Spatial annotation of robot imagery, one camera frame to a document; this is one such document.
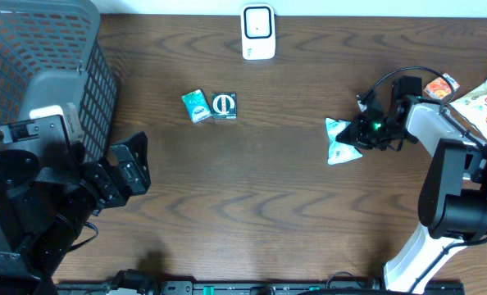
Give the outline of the dark green scrub pad pack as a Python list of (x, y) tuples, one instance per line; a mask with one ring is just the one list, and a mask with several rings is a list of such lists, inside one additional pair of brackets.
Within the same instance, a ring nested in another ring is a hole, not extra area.
[(215, 120), (235, 120), (237, 118), (236, 93), (212, 94), (212, 116)]

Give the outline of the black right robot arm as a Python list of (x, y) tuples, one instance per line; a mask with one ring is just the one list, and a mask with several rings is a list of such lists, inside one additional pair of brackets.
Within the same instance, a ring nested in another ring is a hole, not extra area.
[(384, 113), (370, 88), (357, 96), (360, 114), (337, 136), (367, 150), (420, 143), (432, 156), (418, 199), (419, 224), (384, 266), (384, 287), (391, 292), (422, 294), (450, 258), (487, 243), (487, 143), (421, 90), (419, 77), (396, 79)]

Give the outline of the small teal tissue pack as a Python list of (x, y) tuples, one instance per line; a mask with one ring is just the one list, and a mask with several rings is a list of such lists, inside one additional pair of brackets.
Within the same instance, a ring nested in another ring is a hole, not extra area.
[(212, 116), (211, 108), (201, 89), (194, 90), (182, 96), (182, 101), (189, 113), (190, 120), (196, 124)]

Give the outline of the green Kleenex tissue pack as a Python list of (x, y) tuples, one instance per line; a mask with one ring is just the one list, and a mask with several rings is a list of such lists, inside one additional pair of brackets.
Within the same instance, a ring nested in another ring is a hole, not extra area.
[(326, 132), (329, 138), (328, 164), (330, 166), (362, 158), (362, 154), (354, 146), (337, 141), (338, 134), (349, 125), (349, 121), (325, 119)]

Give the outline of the small orange tissue pack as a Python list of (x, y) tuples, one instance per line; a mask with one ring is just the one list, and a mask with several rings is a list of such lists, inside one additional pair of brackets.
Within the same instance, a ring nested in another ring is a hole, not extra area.
[(454, 91), (457, 91), (459, 89), (460, 84), (451, 75), (443, 73), (443, 77), (443, 79), (436, 78), (425, 86), (424, 92), (429, 97), (442, 100), (450, 95), (452, 93), (452, 90), (449, 87), (447, 80), (452, 85)]

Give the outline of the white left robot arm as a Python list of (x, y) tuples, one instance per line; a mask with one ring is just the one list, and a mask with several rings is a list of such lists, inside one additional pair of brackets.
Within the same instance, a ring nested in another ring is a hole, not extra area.
[(0, 294), (55, 294), (52, 276), (90, 216), (124, 206), (150, 185), (148, 137), (139, 132), (110, 147), (107, 158), (84, 162), (83, 146), (68, 150), (68, 165), (46, 166), (34, 153), (0, 152)]

